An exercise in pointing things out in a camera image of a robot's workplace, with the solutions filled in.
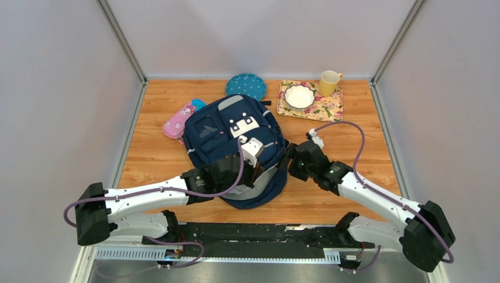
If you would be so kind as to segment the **navy blue student backpack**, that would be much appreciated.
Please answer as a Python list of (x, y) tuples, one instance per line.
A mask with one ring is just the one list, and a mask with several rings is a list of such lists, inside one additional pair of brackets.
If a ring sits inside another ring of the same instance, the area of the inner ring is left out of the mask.
[(287, 182), (287, 173), (277, 166), (289, 142), (266, 101), (243, 94), (218, 99), (186, 120), (182, 140), (194, 167), (201, 167), (237, 154), (240, 136), (262, 143), (258, 161), (264, 172), (253, 187), (239, 185), (222, 199), (237, 209), (253, 209), (277, 197)]

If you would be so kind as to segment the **pink cartoon pencil case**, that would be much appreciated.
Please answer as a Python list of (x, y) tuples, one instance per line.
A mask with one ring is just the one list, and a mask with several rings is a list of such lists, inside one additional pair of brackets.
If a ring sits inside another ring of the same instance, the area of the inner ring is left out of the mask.
[(185, 132), (185, 123), (196, 111), (205, 107), (206, 103), (200, 99), (193, 99), (184, 105), (163, 125), (163, 133), (170, 139), (184, 144), (183, 135)]

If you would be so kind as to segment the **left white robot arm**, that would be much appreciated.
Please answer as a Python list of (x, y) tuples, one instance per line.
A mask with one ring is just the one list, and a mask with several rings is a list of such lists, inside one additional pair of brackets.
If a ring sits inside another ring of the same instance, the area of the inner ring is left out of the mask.
[(146, 236), (174, 244), (180, 228), (173, 224), (173, 218), (163, 213), (147, 215), (147, 210), (206, 202), (239, 185), (253, 188), (263, 172), (259, 162), (233, 154), (150, 185), (106, 189), (101, 182), (93, 183), (71, 205), (77, 243), (89, 246), (115, 236)]

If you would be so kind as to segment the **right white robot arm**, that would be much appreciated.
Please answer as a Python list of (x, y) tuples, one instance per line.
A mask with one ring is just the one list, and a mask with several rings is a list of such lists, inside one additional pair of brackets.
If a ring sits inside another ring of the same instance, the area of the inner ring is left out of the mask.
[(443, 209), (395, 195), (362, 177), (351, 166), (331, 161), (319, 145), (307, 140), (290, 144), (282, 161), (290, 176), (312, 179), (322, 190), (353, 200), (381, 216), (375, 221), (358, 213), (347, 213), (338, 222), (340, 245), (368, 242), (401, 252), (425, 272), (433, 272), (445, 261), (456, 237)]

